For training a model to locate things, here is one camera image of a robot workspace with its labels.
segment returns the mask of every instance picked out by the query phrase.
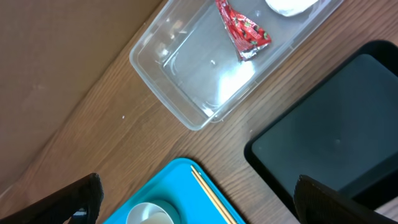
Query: brown wall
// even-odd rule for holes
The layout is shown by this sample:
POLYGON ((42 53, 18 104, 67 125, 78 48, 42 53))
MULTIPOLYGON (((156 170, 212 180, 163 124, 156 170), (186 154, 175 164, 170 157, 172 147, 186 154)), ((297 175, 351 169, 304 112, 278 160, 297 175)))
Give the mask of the brown wall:
POLYGON ((0 194, 158 3, 0 1, 0 194))

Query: cup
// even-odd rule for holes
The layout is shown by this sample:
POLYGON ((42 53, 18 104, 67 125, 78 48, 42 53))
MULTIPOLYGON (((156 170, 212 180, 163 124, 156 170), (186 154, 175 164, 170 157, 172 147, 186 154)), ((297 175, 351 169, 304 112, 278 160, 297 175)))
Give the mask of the cup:
POLYGON ((156 200, 134 206, 127 216, 126 224, 180 224, 180 217, 171 204, 156 200))

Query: transparent plastic container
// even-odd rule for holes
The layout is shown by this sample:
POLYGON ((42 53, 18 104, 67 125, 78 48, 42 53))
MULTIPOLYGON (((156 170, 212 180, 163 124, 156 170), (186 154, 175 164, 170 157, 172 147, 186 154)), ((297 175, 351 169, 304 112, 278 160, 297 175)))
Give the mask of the transparent plastic container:
POLYGON ((221 121, 274 71, 343 0, 319 0, 292 17, 265 0, 229 0, 272 43, 238 60, 214 0, 169 0, 131 50, 130 61, 161 102, 189 129, 221 121))

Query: chopstick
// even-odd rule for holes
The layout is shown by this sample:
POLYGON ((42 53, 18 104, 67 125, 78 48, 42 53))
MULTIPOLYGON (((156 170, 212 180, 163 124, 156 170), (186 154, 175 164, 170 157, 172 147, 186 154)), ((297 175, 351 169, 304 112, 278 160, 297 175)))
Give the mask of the chopstick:
POLYGON ((220 202, 217 195, 212 191, 212 189, 205 182, 205 180, 199 174, 199 172, 194 168, 194 166, 191 166, 191 168, 192 168, 192 174, 193 174, 194 178, 197 180, 200 187, 202 187, 202 189, 205 191, 205 193, 207 194, 207 197, 209 197, 209 199, 211 200, 213 205, 217 208, 218 212, 221 214, 221 216, 224 218, 224 220, 228 224, 237 224, 235 219, 228 212, 228 210, 224 207, 224 205, 220 202))

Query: black tray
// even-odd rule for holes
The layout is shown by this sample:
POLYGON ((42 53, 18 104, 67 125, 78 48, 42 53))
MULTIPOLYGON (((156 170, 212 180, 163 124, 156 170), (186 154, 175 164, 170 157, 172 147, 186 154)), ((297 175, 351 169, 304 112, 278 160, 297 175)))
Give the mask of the black tray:
MULTIPOLYGON (((244 149, 244 156, 254 170, 262 177, 262 179, 269 185, 269 187, 275 192, 275 194, 281 199, 285 206, 297 217, 293 198, 290 194, 281 186, 277 179, 268 171, 267 167, 256 157, 252 152, 252 144, 258 140, 265 132, 267 132, 273 125, 278 123, 282 118, 289 114, 294 108, 301 104, 307 99, 312 93, 318 90, 324 85, 331 77, 336 75, 342 68, 347 66, 354 58, 361 54, 369 54, 374 57, 378 62, 383 64, 392 73, 398 76, 398 48, 384 40, 376 40, 367 43, 357 50, 353 55, 347 58, 339 67, 330 73, 324 80, 322 80, 316 87, 310 90, 305 96, 298 100, 292 105, 286 112, 280 115, 275 121, 273 121, 268 127, 266 127, 258 136, 250 140, 244 149)), ((383 169, 384 166, 391 166, 396 164, 398 161, 398 154, 390 157, 388 160, 382 162, 372 170, 383 169)), ((361 185, 361 181, 365 180, 366 177, 361 177, 355 180, 350 186, 361 185)), ((386 175, 382 180, 372 184, 370 187, 362 190, 356 194, 352 199, 371 210, 375 210, 386 202, 392 200, 398 196, 398 169, 386 175)))

